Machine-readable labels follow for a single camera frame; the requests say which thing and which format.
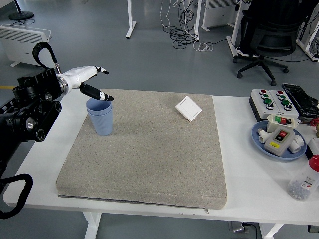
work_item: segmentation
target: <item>stacked plastic cup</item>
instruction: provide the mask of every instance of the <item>stacked plastic cup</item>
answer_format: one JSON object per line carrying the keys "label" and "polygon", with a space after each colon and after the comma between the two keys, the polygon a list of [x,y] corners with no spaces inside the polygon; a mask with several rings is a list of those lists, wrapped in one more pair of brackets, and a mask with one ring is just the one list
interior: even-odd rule
{"label": "stacked plastic cup", "polygon": [[113,106],[111,101],[90,98],[86,102],[88,115],[98,135],[106,136],[113,129]]}

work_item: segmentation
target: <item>tangled cable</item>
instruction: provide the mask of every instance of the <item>tangled cable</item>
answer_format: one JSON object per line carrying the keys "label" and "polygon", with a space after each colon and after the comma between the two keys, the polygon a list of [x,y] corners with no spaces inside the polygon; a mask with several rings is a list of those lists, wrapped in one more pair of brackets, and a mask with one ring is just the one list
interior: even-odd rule
{"label": "tangled cable", "polygon": [[178,0],[175,4],[173,4],[173,7],[176,7],[176,5],[178,7],[178,16],[179,16],[178,20],[179,20],[180,28],[170,25],[168,13],[166,17],[169,21],[169,26],[164,26],[162,23],[163,31],[170,34],[170,38],[174,41],[173,47],[175,49],[185,49],[188,44],[193,44],[198,37],[196,34],[190,33],[190,31],[194,29],[194,26],[192,28],[189,28],[187,25],[194,18],[194,12],[189,10],[194,0],[191,0],[187,7],[185,6],[185,1],[186,0]]}

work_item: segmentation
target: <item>white radiator heater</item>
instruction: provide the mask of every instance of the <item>white radiator heater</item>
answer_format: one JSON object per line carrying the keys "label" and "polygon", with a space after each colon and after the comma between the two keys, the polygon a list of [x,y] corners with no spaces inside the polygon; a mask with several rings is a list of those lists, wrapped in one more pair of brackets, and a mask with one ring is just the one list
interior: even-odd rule
{"label": "white radiator heater", "polygon": [[[43,31],[49,32],[49,36],[47,37]],[[38,66],[32,55],[33,48],[39,42],[48,42],[50,35],[50,30],[7,24],[0,26],[0,42],[9,60],[14,61],[11,66],[16,66],[20,62]],[[45,66],[55,68],[47,49],[41,50],[39,59]]]}
{"label": "white radiator heater", "polygon": [[236,0],[208,0],[201,27],[209,31],[209,27],[233,24],[237,15],[236,4]]}

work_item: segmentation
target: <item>white bracket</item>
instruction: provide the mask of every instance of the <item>white bracket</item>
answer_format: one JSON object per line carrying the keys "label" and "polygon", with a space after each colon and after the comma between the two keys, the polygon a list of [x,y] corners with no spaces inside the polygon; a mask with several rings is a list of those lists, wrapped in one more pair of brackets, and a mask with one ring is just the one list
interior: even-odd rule
{"label": "white bracket", "polygon": [[274,239],[274,234],[283,226],[281,223],[259,223],[263,239]]}
{"label": "white bracket", "polygon": [[95,239],[102,213],[83,212],[83,214],[89,223],[84,239]]}

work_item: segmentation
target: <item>black base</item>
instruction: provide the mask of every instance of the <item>black base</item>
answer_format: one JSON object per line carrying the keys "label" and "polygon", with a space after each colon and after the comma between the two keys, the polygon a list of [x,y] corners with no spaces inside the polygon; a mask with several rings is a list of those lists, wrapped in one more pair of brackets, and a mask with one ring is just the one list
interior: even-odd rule
{"label": "black base", "polygon": [[9,15],[10,20],[14,21],[23,21],[34,17],[34,14],[30,11],[23,11],[23,12],[15,12]]}

